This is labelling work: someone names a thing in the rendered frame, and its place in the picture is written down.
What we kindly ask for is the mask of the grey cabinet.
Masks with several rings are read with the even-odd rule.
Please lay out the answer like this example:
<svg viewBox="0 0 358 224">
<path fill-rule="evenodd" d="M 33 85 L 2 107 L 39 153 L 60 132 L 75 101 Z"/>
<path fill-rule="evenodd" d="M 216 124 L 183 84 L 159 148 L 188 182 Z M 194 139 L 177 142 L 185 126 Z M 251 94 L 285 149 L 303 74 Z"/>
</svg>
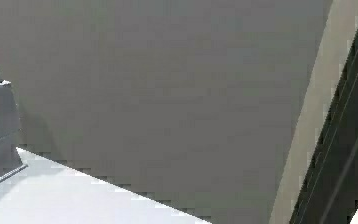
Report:
<svg viewBox="0 0 358 224">
<path fill-rule="evenodd" d="M 0 83 L 0 183 L 27 167 L 17 151 L 19 130 L 20 119 L 12 85 L 5 80 Z"/>
</svg>

